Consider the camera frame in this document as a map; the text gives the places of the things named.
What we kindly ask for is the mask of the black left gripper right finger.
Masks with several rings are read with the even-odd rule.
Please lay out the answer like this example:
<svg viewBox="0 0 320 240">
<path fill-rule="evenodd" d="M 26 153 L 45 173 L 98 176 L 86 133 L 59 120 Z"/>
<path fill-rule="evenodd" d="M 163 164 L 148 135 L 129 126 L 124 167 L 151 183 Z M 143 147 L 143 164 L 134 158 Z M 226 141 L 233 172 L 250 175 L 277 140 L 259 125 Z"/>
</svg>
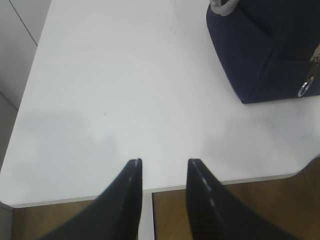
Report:
<svg viewBox="0 0 320 240">
<path fill-rule="evenodd" d="M 186 207 L 195 240 L 292 240 L 233 195 L 200 159 L 189 159 Z"/>
</svg>

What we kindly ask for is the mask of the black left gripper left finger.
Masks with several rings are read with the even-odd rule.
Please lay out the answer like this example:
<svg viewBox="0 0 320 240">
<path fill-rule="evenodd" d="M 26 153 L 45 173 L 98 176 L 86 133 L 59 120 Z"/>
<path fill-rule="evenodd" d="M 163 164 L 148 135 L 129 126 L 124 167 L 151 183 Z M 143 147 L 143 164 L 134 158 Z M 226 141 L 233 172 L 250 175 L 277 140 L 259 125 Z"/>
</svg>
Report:
<svg viewBox="0 0 320 240">
<path fill-rule="evenodd" d="M 99 197 L 42 239 L 137 239 L 143 202 L 142 174 L 142 160 L 129 160 Z"/>
</svg>

